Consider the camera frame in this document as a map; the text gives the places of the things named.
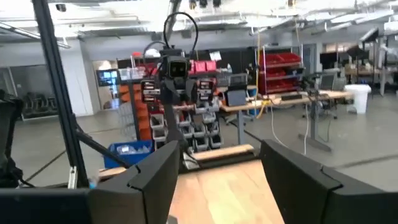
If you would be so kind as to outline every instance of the blue bin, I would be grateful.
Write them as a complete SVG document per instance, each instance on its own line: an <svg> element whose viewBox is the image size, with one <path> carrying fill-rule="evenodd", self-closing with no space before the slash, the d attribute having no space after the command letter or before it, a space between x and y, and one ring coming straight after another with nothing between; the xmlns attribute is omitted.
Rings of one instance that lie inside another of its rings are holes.
<svg viewBox="0 0 398 224"><path fill-rule="evenodd" d="M154 146L152 144L152 140L134 141L134 142L114 142L108 147L108 150L118 154L118 151L116 149L119 146L125 146L125 145L132 146L136 149L146 146L148 149L150 149L150 152L148 152L148 153L119 155L119 157L121 159L124 159L126 162L130 163L130 165L137 164L139 161L145 159L145 157L147 157L149 154L151 154L154 151ZM117 162L113 161L112 159L110 159L106 156L104 156L104 166L106 169L120 167L120 165Z"/></svg>
<svg viewBox="0 0 398 224"><path fill-rule="evenodd" d="M256 90L248 90L249 96L255 96ZM258 115L260 113L260 109L256 109L257 113L254 109L249 110L250 115Z"/></svg>

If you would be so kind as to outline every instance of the concrete floor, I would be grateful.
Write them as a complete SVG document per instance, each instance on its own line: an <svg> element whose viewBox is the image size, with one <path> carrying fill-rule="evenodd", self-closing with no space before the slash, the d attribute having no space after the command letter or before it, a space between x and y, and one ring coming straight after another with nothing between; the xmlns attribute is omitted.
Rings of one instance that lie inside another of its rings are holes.
<svg viewBox="0 0 398 224"><path fill-rule="evenodd" d="M332 152L323 152L307 146L307 156L327 166L341 166L350 162L398 154L396 138L398 131L398 99L395 95L369 96L366 115L353 115L346 107L338 108L338 119L330 125L328 145ZM277 137L292 150L303 153L303 141L298 133L305 133L307 120L302 118L303 109L274 110L274 127ZM117 111L103 111L95 116L78 118L80 126L94 140L104 146L112 142L126 141L119 130ZM325 139L329 120L320 121L319 135ZM264 114L259 121L247 121L246 129L263 139L274 139L271 131L271 114ZM237 145L234 126L221 122L224 146ZM246 142L258 147L259 143L246 135ZM65 146L58 119L41 119L17 125L12 156L24 170L27 178L49 160L64 150ZM83 156L89 176L103 168L103 159L96 151L82 145ZM342 173L367 182L383 190L398 190L398 159L373 162L361 166L339 169ZM56 162L31 180L35 185L66 182L68 157L61 156Z"/></svg>

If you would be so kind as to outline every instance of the ceiling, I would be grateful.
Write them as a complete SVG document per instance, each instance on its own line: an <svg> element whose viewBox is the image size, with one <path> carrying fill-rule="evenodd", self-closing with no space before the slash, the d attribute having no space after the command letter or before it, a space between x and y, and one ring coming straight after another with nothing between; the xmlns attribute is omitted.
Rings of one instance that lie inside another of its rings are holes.
<svg viewBox="0 0 398 224"><path fill-rule="evenodd" d="M295 26L299 26L302 32L328 32L337 25L345 28L365 22L394 21L393 14L398 10L398 1L392 0L297 0L294 7L288 7L287 1L222 0L221 7L215 9L212 0L208 0L206 8L197 6L191 10L189 0L182 0L179 11L192 15L200 30L247 29L255 32L260 29L267 32L269 29L295 30ZM55 35L59 38L119 37L161 32L169 13L169 1L166 0L48 2ZM56 4L65 4L67 11L58 11ZM0 22L37 34L30 0L0 0ZM173 28L175 32L191 28L190 21L177 16ZM0 30L0 43L29 40L28 37Z"/></svg>

